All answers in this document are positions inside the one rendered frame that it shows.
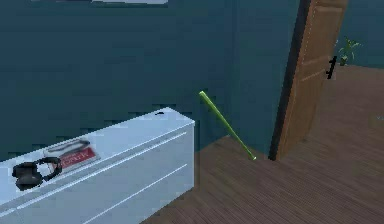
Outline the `green baseball bat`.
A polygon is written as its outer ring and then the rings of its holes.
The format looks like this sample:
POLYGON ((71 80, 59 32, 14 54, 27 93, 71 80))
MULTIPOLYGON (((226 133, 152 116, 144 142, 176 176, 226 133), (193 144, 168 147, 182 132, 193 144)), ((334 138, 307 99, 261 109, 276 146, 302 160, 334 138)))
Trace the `green baseball bat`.
POLYGON ((250 151, 250 149, 244 144, 244 142, 241 140, 241 138, 237 135, 237 133, 233 130, 232 126, 228 123, 228 121, 225 119, 225 117, 222 115, 220 110, 216 107, 216 105, 212 102, 212 100, 209 98, 209 96, 204 92, 200 91, 199 96, 202 98, 202 100, 206 103, 206 105, 213 111, 213 113, 216 115, 216 117, 222 122, 224 127, 227 129, 229 134, 233 136, 236 141, 241 145, 243 150, 248 154, 250 160, 254 161, 257 159, 257 157, 250 151))

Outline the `green house plant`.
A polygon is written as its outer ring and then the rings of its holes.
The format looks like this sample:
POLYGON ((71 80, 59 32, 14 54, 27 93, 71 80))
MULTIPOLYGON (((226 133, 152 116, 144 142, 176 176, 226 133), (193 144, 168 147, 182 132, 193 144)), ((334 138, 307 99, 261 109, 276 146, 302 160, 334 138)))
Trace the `green house plant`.
POLYGON ((344 46, 339 49, 341 66, 345 66, 348 62, 353 61, 355 59, 354 50, 361 46, 361 43, 347 36, 344 37, 344 40, 344 46))

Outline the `red and grey book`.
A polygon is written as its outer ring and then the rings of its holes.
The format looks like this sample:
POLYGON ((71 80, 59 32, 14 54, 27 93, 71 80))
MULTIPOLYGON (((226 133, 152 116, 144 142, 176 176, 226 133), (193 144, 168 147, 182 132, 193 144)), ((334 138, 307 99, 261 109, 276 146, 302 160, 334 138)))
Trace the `red and grey book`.
POLYGON ((45 157, 61 160, 62 172, 70 172, 100 159, 100 156, 87 139, 75 139, 50 146, 43 150, 45 157))

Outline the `brown wooden room door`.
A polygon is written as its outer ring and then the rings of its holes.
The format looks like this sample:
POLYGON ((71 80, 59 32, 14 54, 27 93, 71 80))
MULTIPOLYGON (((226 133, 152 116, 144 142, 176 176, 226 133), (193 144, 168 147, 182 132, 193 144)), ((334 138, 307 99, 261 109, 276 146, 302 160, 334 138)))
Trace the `brown wooden room door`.
POLYGON ((349 0, 300 0, 268 158, 309 133, 349 0))

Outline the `white chest of drawers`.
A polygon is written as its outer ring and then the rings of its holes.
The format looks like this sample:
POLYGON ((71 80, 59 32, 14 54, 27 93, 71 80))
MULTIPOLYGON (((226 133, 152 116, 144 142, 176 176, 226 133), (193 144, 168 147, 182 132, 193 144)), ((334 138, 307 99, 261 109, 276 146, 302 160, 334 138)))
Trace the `white chest of drawers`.
POLYGON ((0 162, 0 224, 140 224, 194 187, 194 127, 163 108, 62 141, 87 139, 100 159, 25 191, 13 167, 50 146, 0 162))

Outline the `black headphones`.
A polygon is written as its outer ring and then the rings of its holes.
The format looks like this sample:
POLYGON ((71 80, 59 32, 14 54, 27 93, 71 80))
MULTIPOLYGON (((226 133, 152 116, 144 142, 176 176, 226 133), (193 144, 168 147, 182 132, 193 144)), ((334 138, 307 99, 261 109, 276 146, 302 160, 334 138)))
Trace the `black headphones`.
POLYGON ((62 172, 61 159, 58 157, 44 157, 32 162, 23 162, 13 167, 12 176, 16 178, 15 185, 20 191, 40 186, 62 172), (46 176, 38 171, 38 165, 53 163, 54 170, 46 176))

